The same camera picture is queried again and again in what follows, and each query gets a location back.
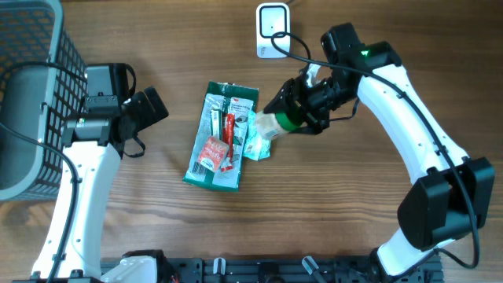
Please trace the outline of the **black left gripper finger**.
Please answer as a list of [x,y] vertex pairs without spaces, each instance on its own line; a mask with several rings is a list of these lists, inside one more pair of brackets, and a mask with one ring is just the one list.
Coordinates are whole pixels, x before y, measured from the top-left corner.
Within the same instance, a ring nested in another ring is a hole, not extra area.
[[124,105],[137,130],[144,130],[156,122],[156,111],[144,92],[134,94]]
[[151,105],[151,121],[159,122],[169,116],[169,112],[164,105],[160,95],[153,86],[145,89],[145,95]]

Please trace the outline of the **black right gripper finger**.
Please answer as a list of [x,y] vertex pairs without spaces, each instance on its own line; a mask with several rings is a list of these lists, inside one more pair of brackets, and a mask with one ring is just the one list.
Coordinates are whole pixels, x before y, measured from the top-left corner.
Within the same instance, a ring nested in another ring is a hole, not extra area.
[[329,116],[315,116],[305,120],[303,116],[289,116],[290,121],[296,126],[291,134],[317,135],[329,127]]
[[299,94],[300,79],[291,78],[282,85],[276,96],[263,109],[263,112],[265,114],[299,115],[299,106],[297,105]]

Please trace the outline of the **green lid jar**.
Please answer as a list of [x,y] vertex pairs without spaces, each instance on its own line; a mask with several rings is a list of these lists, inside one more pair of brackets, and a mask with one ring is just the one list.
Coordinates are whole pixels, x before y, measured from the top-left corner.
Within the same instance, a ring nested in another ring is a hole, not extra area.
[[260,136],[272,141],[285,134],[300,128],[303,120],[298,116],[289,117],[286,113],[265,113],[261,111],[256,114],[255,126]]

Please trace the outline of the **green narrow box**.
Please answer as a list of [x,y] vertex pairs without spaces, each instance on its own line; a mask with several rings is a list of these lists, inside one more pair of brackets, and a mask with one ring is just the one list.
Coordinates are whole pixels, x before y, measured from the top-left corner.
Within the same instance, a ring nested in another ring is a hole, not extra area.
[[211,109],[211,136],[222,139],[222,111],[219,108]]

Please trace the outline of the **mint flushable wipes pack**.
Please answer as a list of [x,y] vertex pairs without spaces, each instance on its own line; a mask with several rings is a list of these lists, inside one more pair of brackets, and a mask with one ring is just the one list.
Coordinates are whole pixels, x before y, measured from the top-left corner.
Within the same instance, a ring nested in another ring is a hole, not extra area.
[[264,139],[255,125],[256,114],[248,113],[248,133],[244,143],[243,156],[254,161],[270,157],[271,141]]

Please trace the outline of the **red stick sachet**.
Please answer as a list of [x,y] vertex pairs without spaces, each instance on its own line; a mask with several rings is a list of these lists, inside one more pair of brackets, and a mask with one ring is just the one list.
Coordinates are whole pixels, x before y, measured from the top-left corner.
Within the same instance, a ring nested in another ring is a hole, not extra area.
[[235,123],[235,115],[233,113],[227,114],[225,117],[223,141],[229,146],[229,150],[225,160],[222,163],[221,172],[231,171],[233,169],[232,158],[233,158],[234,123]]

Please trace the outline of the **orange tissue packet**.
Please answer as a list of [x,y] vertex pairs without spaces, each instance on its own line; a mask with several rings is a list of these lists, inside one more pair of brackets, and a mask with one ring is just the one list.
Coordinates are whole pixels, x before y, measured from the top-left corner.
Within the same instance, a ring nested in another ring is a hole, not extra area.
[[197,163],[209,171],[216,172],[222,165],[229,152],[229,145],[210,136],[204,143],[203,148],[197,158]]

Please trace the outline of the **green 3M cleaner package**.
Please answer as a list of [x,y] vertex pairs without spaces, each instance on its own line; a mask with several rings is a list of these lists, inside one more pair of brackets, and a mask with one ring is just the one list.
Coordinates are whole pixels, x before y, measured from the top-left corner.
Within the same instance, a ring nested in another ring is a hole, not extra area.
[[[256,88],[213,81],[208,83],[189,167],[182,179],[183,182],[216,191],[236,192],[239,190],[244,143],[248,133],[248,113],[255,110],[258,97],[259,90]],[[211,136],[212,108],[219,108],[222,111],[221,141],[223,141],[226,115],[229,113],[235,115],[233,169],[231,171],[221,172],[221,165],[216,172],[213,172],[197,163],[204,143]]]

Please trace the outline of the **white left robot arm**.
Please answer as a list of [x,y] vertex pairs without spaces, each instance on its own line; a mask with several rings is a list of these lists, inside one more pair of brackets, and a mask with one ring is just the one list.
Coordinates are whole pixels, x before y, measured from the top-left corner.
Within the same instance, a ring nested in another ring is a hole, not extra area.
[[112,182],[138,132],[167,118],[154,87],[113,108],[86,106],[64,125],[63,165],[50,229],[30,282],[156,281],[162,255],[134,255],[109,272],[101,268],[101,236]]

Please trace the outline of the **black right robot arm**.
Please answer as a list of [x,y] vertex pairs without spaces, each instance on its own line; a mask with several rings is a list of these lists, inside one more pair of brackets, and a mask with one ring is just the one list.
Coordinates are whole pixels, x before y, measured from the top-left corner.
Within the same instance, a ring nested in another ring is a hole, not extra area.
[[475,268],[494,167],[486,158],[472,159],[439,126],[388,42],[366,45],[345,23],[324,33],[321,45],[325,60],[303,57],[299,76],[287,80],[257,115],[257,131],[268,140],[316,135],[343,104],[365,105],[398,150],[412,185],[397,210],[399,228],[372,251],[366,279],[395,282],[466,236],[472,237],[469,267]]

